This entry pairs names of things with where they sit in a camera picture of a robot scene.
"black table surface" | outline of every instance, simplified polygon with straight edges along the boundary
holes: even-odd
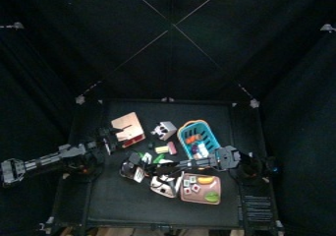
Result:
[[[120,176],[120,166],[132,150],[156,153],[148,149],[155,142],[157,147],[172,141],[177,155],[167,154],[173,161],[188,159],[176,134],[167,142],[151,135],[156,123],[169,121],[177,129],[191,120],[205,120],[219,144],[235,146],[244,151],[264,153],[264,139],[260,128],[259,111],[248,104],[224,102],[160,102],[155,100],[103,100],[79,106],[69,142],[76,144],[96,128],[111,125],[111,121],[131,112],[136,113],[145,140],[116,151],[105,157],[104,171],[92,183],[91,190],[71,178],[60,180],[63,185],[57,194],[56,217],[59,223],[83,223],[87,209],[89,226],[152,226],[169,225],[176,228],[239,227],[237,186],[227,172],[207,170],[200,174],[220,178],[221,197],[219,205],[183,202],[180,196],[165,198],[149,190],[149,180],[136,183]]]

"teal basket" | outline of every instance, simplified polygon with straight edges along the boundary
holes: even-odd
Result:
[[[177,138],[189,159],[193,159],[192,145],[185,143],[185,139],[196,134],[203,136],[203,140],[199,142],[205,144],[205,148],[209,153],[220,148],[220,144],[216,141],[209,124],[204,120],[189,121],[177,131]]]

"black backdrop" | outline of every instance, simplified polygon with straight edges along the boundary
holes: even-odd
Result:
[[[0,0],[1,153],[67,142],[75,97],[261,101],[283,223],[328,235],[335,220],[333,0]],[[0,230],[49,215],[53,176],[1,191]]]

